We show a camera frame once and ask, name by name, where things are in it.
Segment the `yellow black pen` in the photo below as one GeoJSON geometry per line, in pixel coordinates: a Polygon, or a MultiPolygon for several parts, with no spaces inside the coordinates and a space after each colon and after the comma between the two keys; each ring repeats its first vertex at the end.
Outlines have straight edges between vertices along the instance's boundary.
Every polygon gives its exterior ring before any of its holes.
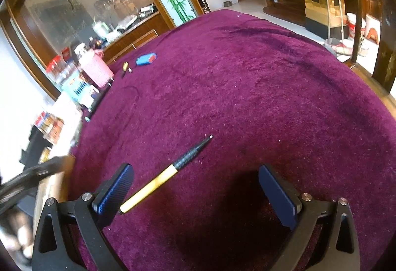
{"type": "Polygon", "coordinates": [[[192,147],[175,162],[170,164],[164,171],[162,171],[157,177],[144,185],[139,191],[135,192],[130,198],[128,198],[123,204],[121,204],[119,211],[121,214],[129,212],[132,208],[137,206],[141,201],[151,195],[155,190],[164,185],[165,182],[170,180],[179,171],[185,168],[188,164],[194,161],[194,159],[200,155],[204,148],[213,139],[213,134],[202,140],[199,144],[192,147]]]}

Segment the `brown cardboard tray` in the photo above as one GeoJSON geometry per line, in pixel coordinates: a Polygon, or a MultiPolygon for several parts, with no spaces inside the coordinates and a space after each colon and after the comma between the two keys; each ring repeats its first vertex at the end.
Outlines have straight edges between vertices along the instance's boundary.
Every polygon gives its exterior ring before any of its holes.
{"type": "Polygon", "coordinates": [[[73,155],[67,155],[65,157],[59,157],[59,159],[62,164],[61,171],[46,177],[44,180],[40,181],[38,185],[34,207],[33,233],[36,233],[40,216],[47,199],[54,197],[60,203],[67,201],[69,182],[74,167],[75,157],[73,155]]]}

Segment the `purple velvet tablecloth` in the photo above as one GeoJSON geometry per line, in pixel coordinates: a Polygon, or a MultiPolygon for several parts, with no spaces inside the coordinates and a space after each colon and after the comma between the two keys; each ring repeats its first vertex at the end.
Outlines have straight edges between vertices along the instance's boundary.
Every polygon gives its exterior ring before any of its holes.
{"type": "Polygon", "coordinates": [[[362,270],[395,233],[395,119],[321,45],[219,10],[124,57],[155,53],[115,81],[83,126],[69,197],[94,191],[125,162],[139,190],[206,136],[194,162],[105,234],[130,270],[265,270],[288,229],[258,181],[271,165],[301,193],[345,197],[362,270]]]}

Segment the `pink woven cup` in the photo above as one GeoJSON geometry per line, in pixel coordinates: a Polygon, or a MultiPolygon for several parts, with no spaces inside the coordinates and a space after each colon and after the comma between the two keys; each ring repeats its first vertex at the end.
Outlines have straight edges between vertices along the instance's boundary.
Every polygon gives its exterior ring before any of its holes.
{"type": "Polygon", "coordinates": [[[104,53],[102,50],[88,50],[79,59],[82,70],[91,78],[99,87],[103,88],[106,83],[113,78],[113,71],[103,60],[104,53]]]}

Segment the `dark wooden chair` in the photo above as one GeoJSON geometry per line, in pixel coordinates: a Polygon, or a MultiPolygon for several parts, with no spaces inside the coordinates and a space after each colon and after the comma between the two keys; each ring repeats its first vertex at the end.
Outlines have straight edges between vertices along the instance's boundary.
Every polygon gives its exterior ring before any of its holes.
{"type": "Polygon", "coordinates": [[[390,93],[395,89],[395,0],[356,0],[356,34],[352,62],[368,45],[372,77],[390,93]]]}

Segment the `blue lighter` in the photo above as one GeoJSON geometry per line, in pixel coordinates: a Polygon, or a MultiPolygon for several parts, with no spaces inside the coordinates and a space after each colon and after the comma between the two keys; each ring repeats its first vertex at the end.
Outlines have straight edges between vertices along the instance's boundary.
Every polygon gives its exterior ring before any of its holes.
{"type": "Polygon", "coordinates": [[[145,66],[152,64],[157,59],[157,55],[155,53],[148,53],[145,55],[141,55],[136,60],[137,66],[145,66]]]}

